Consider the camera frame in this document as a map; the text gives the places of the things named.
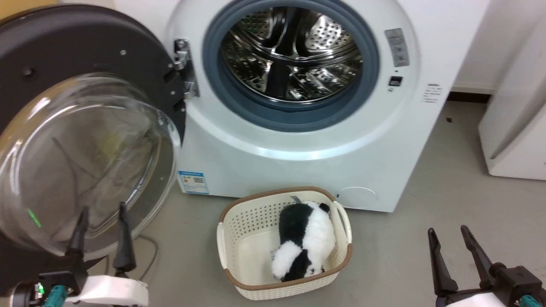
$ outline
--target gray floor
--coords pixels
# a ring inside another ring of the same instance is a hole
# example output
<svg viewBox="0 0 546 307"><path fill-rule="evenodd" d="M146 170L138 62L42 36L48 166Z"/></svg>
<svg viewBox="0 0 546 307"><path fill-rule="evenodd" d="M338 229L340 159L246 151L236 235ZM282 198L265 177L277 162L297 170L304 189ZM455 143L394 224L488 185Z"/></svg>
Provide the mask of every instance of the gray floor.
<svg viewBox="0 0 546 307"><path fill-rule="evenodd" d="M216 249L216 224L231 199L182 194L175 187L144 231L161 249L145 279L151 305L433 306L429 227L459 287L478 285L461 224L470 227L493 262L525 265L546 281L546 182L487 174L476 130L484 111L482 104L446 104L396 211L350 211L351 262L330 286L296 297L253 302L239 295ZM144 240L137 240L135 249L140 267L133 276L139 276L153 249ZM92 271L103 269L100 263Z"/></svg>

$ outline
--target front-load washing machine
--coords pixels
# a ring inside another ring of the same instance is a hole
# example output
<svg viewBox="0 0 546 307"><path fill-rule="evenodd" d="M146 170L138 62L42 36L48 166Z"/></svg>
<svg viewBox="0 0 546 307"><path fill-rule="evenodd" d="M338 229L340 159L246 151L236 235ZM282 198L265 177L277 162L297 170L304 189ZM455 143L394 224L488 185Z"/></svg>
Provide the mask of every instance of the front-load washing machine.
<svg viewBox="0 0 546 307"><path fill-rule="evenodd" d="M377 211L396 207L488 4L115 1L191 62L185 192L313 185Z"/></svg>

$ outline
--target panda plush toy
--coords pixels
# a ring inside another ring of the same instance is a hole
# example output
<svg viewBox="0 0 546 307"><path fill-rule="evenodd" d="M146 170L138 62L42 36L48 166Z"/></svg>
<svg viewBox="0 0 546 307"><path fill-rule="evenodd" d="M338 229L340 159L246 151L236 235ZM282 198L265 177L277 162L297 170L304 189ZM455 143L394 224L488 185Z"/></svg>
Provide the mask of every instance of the panda plush toy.
<svg viewBox="0 0 546 307"><path fill-rule="evenodd" d="M293 198L296 203L281 211L281 246L271 263L273 276L283 282L324 272L324 263L335 246L330 207Z"/></svg>

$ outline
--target white basket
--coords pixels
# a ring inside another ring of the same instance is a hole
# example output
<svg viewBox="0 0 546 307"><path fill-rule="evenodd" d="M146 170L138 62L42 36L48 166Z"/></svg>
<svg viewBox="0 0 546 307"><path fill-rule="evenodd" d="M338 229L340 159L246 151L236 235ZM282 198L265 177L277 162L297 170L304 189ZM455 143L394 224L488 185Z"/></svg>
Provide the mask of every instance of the white basket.
<svg viewBox="0 0 546 307"><path fill-rule="evenodd" d="M325 272L303 279L279 282L271 273L271 255L279 247L278 219L282 208L311 200L330 206L336 246ZM222 212L216 239L218 254L228 279L251 300L293 296L330 284L351 258L351 224L345 209L326 190L317 187L288 188L238 199Z"/></svg>

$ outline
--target washing machine door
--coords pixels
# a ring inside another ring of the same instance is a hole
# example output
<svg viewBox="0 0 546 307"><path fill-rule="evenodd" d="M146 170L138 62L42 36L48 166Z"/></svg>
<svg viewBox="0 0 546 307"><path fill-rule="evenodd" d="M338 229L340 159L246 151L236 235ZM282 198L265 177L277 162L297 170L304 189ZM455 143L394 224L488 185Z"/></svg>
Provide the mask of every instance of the washing machine door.
<svg viewBox="0 0 546 307"><path fill-rule="evenodd" d="M135 20L90 5L0 21L0 230L63 255L84 206L85 259L117 243L126 202L133 235L174 182L183 82Z"/></svg>

